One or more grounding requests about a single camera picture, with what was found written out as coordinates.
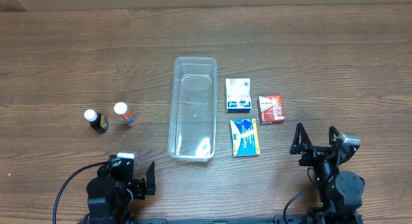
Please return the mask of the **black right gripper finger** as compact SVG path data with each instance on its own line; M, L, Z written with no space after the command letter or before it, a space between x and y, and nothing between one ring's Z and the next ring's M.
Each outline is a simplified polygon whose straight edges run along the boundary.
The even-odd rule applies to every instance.
M328 143L329 145L333 145L335 137L338 137L340 135L340 132L334 127L330 126L328 130Z
M296 125L295 136L290 148L290 154L303 154L312 145L303 124Z

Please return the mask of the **red medicine box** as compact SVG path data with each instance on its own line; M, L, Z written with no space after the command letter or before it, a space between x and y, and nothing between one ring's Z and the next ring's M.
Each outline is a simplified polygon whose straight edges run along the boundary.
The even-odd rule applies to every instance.
M281 95L258 96L257 104L261 125L282 124L285 121Z

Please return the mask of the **dark brown bottle white cap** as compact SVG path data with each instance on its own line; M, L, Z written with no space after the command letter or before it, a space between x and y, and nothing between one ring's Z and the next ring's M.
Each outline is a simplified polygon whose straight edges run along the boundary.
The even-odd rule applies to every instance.
M99 113L93 109L87 109L84 112L84 118L96 132L104 134L108 130L108 120L102 113Z

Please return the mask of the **blue yellow Vapodrops box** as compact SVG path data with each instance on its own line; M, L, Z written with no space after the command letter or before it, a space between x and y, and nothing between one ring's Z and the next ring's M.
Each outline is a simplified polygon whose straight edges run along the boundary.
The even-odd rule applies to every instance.
M256 119L231 120L229 124L233 157L259 155L260 146Z

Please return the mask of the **orange tube white cap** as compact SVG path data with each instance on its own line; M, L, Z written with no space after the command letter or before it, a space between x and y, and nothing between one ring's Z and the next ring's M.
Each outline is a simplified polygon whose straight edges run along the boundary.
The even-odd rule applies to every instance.
M130 112L125 102L117 102L114 105L114 112L120 115L129 127L136 126L135 116Z

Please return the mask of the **white and blue medicine box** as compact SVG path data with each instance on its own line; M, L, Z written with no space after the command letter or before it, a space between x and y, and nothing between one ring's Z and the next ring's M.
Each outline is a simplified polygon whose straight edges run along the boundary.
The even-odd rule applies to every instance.
M227 113L249 113L252 108L250 79L225 79Z

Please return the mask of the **clear plastic container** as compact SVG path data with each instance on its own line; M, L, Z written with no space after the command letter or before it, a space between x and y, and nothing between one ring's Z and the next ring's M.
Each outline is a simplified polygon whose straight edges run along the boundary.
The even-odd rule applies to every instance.
M212 57L178 57L174 64L168 154L206 162L214 156L218 67Z

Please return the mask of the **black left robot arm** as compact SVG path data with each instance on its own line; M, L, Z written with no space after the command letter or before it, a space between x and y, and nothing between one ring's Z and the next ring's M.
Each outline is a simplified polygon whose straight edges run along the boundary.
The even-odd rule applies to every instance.
M137 223L129 209L133 200L143 200L156 192L155 163L146 171L146 177L134 178L136 154L111 155L97 171L87 187L88 223Z

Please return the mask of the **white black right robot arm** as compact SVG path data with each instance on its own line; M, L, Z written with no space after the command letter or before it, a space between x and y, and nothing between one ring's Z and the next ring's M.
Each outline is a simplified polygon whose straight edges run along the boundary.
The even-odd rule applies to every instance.
M365 181L351 171L340 171L339 166L358 151L361 140L353 134L339 132L334 126L328 129L328 146L313 145L302 123L298 123L290 154L299 154L299 165L314 171L314 186L291 198L283 209L283 221L293 201L318 191L321 205L308 210L298 218L301 223L362 223L357 209L362 205Z

